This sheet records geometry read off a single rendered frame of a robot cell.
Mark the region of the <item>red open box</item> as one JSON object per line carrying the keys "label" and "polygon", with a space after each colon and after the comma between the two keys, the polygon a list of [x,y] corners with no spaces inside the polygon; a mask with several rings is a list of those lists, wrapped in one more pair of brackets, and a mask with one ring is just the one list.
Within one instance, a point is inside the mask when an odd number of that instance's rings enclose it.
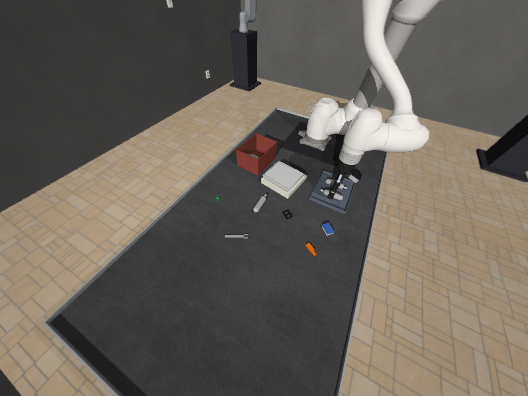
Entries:
{"label": "red open box", "polygon": [[277,141],[256,133],[236,149],[237,166],[258,176],[276,158],[276,149]]}

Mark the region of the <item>blue rectangular box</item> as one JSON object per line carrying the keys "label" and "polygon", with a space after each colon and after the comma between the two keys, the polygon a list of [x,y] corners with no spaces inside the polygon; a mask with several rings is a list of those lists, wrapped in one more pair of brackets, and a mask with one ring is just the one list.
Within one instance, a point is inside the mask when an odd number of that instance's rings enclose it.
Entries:
{"label": "blue rectangular box", "polygon": [[322,229],[324,230],[325,234],[331,235],[334,233],[334,230],[332,229],[331,225],[329,223],[323,224]]}

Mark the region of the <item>white digital scale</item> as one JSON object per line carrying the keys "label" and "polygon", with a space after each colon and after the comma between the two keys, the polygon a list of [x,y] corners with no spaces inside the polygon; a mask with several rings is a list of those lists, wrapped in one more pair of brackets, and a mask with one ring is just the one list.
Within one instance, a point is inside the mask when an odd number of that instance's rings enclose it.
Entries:
{"label": "white digital scale", "polygon": [[307,179],[306,174],[278,161],[263,174],[261,183],[287,199]]}

